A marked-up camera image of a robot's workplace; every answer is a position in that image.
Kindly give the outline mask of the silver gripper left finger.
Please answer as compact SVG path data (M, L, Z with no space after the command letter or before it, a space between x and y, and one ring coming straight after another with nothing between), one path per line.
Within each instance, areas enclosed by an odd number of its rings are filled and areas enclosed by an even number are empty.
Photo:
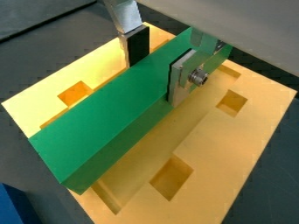
M150 54L150 27L143 24L136 0L103 0L118 30L126 64L134 66Z

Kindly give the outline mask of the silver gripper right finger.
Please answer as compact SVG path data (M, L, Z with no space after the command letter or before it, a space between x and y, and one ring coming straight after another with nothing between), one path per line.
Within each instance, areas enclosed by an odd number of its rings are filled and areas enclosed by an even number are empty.
M226 43L195 28L191 29L191 45L194 48L170 66L167 101L174 107L196 87L204 85L210 74L226 60Z

